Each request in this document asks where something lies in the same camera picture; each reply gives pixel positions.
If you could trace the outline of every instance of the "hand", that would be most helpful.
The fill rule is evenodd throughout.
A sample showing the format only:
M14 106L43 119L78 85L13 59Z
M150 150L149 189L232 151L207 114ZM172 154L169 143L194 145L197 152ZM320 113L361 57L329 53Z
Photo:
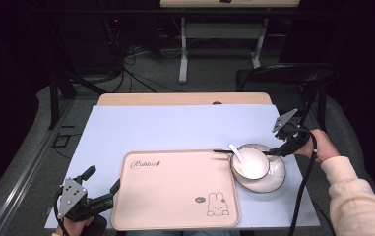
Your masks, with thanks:
M64 217L64 227L69 233L69 236L80 236L83 232L83 229L85 226L89 226L92 221L94 220L94 217L90 217L88 220L83 220L80 222L73 222L71 219ZM63 235L61 227L57 227L55 230L55 233L58 235Z
M317 142L317 160L319 162L323 162L331 157L335 156L341 156L338 152L337 148L332 144L331 140L329 139L328 135L321 130L312 130L312 134L316 138ZM296 151L294 154L302 154L306 156L311 156L313 151L313 142L312 138L307 142L305 146L303 146L301 149Z

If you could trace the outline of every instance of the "white tabletop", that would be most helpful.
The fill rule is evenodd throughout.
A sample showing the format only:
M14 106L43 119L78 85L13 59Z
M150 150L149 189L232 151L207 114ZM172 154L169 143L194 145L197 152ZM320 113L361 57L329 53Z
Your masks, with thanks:
M221 3L219 0L160 0L163 8L275 8L297 7L300 0L232 0Z
M229 143L276 148L282 141L271 131L278 116L273 105L95 106L66 177L74 178L95 165L97 172L83 186L89 198L96 198L107 194L119 178L122 159L130 151L227 149ZM302 178L294 156L283 161L285 181L271 193L253 193L236 183L240 220L235 228L282 228L291 224ZM102 215L110 221L111 210ZM297 226L319 225L305 191ZM56 226L52 212L45 227Z

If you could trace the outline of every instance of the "white sleeve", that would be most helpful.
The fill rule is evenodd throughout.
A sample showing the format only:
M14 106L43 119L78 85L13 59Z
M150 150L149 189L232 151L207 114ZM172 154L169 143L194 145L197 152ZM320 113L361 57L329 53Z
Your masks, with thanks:
M347 157L322 163L331 188L331 220L337 235L375 235L375 194L358 179Z

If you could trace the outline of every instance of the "tray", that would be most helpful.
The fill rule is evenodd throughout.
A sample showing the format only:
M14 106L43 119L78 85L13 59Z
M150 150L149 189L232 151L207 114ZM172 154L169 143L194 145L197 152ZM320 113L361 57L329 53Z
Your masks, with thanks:
M117 230L227 228L239 221L227 154L130 152L120 182L111 216Z

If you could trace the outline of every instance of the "person's left hand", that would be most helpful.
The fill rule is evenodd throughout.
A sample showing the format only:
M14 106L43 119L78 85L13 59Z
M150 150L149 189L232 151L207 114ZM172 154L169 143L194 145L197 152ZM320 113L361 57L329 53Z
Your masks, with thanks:
M83 232L84 227L89 226L94 220L94 216L90 217L88 220L83 220L80 222L73 222L71 219L64 217L64 227L67 230L69 236L80 236ZM61 227L58 225L55 233L58 235L63 235Z

